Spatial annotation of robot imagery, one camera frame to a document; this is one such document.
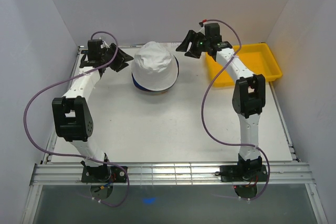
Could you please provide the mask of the blue bucket hat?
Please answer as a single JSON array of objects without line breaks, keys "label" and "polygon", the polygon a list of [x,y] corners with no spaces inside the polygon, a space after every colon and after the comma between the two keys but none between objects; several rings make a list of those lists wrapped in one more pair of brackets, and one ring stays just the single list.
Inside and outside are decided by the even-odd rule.
[{"label": "blue bucket hat", "polygon": [[179,61],[172,57],[167,66],[158,69],[148,69],[141,66],[139,60],[131,65],[131,75],[134,85],[150,92],[161,92],[174,86],[180,73]]}]

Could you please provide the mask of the white bucket hat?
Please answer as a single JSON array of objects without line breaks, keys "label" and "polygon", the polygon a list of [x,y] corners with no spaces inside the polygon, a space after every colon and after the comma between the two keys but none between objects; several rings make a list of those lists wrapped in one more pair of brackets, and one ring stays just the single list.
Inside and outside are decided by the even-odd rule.
[{"label": "white bucket hat", "polygon": [[134,60],[139,60],[145,68],[158,69],[167,66],[173,56],[162,44],[150,41],[135,53]]}]

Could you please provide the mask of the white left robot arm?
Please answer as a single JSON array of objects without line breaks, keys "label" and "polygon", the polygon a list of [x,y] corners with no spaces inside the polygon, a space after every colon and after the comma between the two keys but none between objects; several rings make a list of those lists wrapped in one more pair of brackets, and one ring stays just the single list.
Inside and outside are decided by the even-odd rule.
[{"label": "white left robot arm", "polygon": [[80,55],[80,77],[72,80],[71,87],[62,97],[52,101],[55,130],[58,137],[74,146],[83,156],[83,165],[95,167],[94,177],[105,182],[111,177],[111,168],[105,165],[108,161],[106,153],[91,139],[93,119],[88,100],[108,68],[119,72],[129,65],[133,57],[117,48],[116,44],[108,45],[102,39],[88,40],[88,49]]}]

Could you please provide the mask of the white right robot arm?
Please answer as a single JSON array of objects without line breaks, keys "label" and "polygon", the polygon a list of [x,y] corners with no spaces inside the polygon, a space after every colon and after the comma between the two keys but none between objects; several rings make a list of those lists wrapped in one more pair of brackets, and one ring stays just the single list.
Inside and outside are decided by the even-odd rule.
[{"label": "white right robot arm", "polygon": [[189,30],[176,51],[196,59],[202,53],[208,54],[234,81],[232,105],[240,123],[237,174],[242,180],[250,180],[262,166],[258,125],[266,104],[266,80],[263,75],[247,68],[238,56],[239,51],[222,40],[220,24],[218,19],[201,21],[201,29],[198,32]]}]

